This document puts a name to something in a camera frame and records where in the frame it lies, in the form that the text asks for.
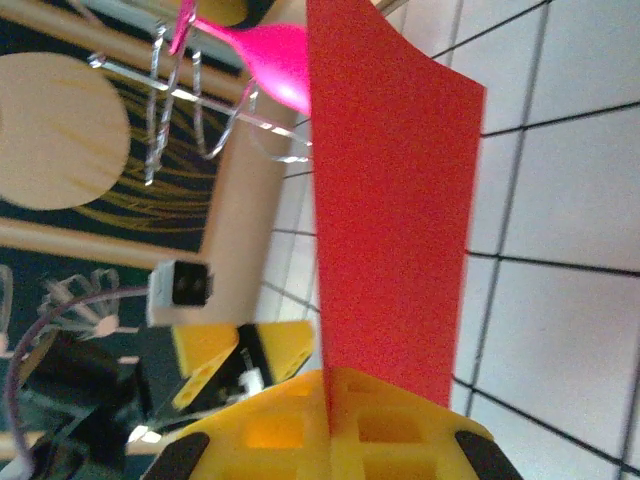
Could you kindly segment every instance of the purple wire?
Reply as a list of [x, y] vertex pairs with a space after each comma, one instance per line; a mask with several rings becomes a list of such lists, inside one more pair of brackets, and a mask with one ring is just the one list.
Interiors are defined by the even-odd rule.
[[22, 431], [20, 406], [18, 403], [20, 365], [22, 363], [22, 358], [27, 354], [27, 350], [31, 346], [31, 343], [35, 340], [40, 331], [51, 323], [54, 318], [62, 315], [76, 305], [113, 300], [116, 298], [142, 297], [147, 295], [147, 292], [148, 288], [146, 286], [124, 287], [75, 298], [42, 315], [33, 325], [31, 325], [29, 330], [27, 330], [27, 333], [25, 333], [18, 342], [18, 345], [13, 352], [13, 357], [9, 362], [9, 369], [7, 370], [7, 375], [5, 377], [4, 403], [7, 425], [9, 426], [9, 431], [13, 437], [13, 442], [18, 452], [18, 456], [21, 457], [24, 464], [23, 472], [20, 476], [22, 480], [29, 480], [35, 472], [35, 461], [31, 454], [31, 450], [29, 449], [29, 445], [27, 444], [27, 438]]

